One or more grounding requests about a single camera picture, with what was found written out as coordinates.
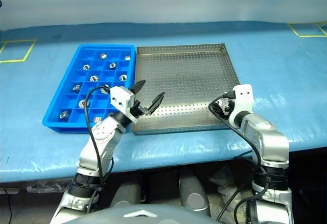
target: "blue plastic tray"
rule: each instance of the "blue plastic tray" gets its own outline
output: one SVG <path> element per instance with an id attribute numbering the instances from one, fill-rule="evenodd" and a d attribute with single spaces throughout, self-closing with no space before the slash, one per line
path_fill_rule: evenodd
<path id="1" fill-rule="evenodd" d="M 84 109 L 78 107 L 78 102 L 85 99 L 88 92 L 96 87 L 108 84 L 130 88 L 135 79 L 135 47 L 132 45 L 88 44 L 78 47 L 75 55 L 63 77 L 61 83 L 43 118 L 43 125 L 60 133 L 87 133 Z M 116 63 L 116 68 L 109 65 Z M 83 66 L 89 64 L 88 70 Z M 127 80 L 121 82 L 119 76 L 127 75 Z M 90 81 L 90 77 L 97 75 L 97 82 Z M 79 92 L 75 93 L 73 87 L 81 85 Z M 95 116 L 106 117 L 110 112 L 116 111 L 110 104 L 110 95 L 102 94 L 96 90 L 89 97 L 89 118 L 93 121 Z M 69 119 L 60 119 L 59 115 L 67 111 Z"/>

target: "yellow tape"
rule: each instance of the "yellow tape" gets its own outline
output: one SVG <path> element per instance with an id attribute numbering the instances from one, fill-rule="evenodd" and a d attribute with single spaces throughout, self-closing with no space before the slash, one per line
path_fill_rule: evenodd
<path id="1" fill-rule="evenodd" d="M 293 27 L 292 24 L 296 23 L 288 23 L 287 25 L 291 28 L 291 30 L 300 38 L 327 38 L 327 33 L 318 25 L 318 23 L 313 23 L 315 26 L 317 26 L 323 34 L 320 35 L 300 35 Z"/>
<path id="2" fill-rule="evenodd" d="M 30 52 L 32 51 L 33 47 L 35 46 L 36 39 L 21 39 L 21 40 L 8 40 L 8 41 L 1 41 L 0 43 L 4 43 L 3 46 L 0 49 L 0 54 L 4 50 L 5 46 L 8 43 L 17 43 L 17 42 L 32 42 L 32 45 L 27 50 L 25 56 L 22 59 L 11 59 L 11 60 L 1 60 L 0 63 L 6 63 L 6 62 L 24 62 L 27 57 L 29 56 Z"/>

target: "white wall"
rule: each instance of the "white wall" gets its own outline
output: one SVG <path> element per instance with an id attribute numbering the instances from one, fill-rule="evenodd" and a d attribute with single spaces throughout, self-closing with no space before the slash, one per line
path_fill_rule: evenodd
<path id="1" fill-rule="evenodd" d="M 327 0 L 2 0 L 0 30 L 96 22 L 327 20 Z"/>

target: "perforated metal tray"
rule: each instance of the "perforated metal tray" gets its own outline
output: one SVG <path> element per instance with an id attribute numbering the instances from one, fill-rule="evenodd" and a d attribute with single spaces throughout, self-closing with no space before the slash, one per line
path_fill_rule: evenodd
<path id="1" fill-rule="evenodd" d="M 136 81 L 142 105 L 165 91 L 161 106 L 133 126 L 138 135 L 212 130 L 222 125 L 208 104 L 238 85 L 225 44 L 138 47 Z"/>

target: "blue tablecloth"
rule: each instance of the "blue tablecloth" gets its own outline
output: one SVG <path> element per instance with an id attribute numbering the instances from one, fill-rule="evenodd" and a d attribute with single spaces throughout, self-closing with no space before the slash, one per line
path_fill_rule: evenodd
<path id="1" fill-rule="evenodd" d="M 110 23 L 1 33 L 1 41 L 17 39 L 37 42 L 24 62 L 0 63 L 0 182 L 74 175 L 88 135 L 59 134 L 41 121 L 85 43 L 225 43 L 241 83 L 253 87 L 253 111 L 277 125 L 291 150 L 327 146 L 327 38 L 300 38 L 287 24 Z M 114 152 L 113 171 L 224 160 L 248 149 L 230 130 L 135 136 L 129 129 Z"/>

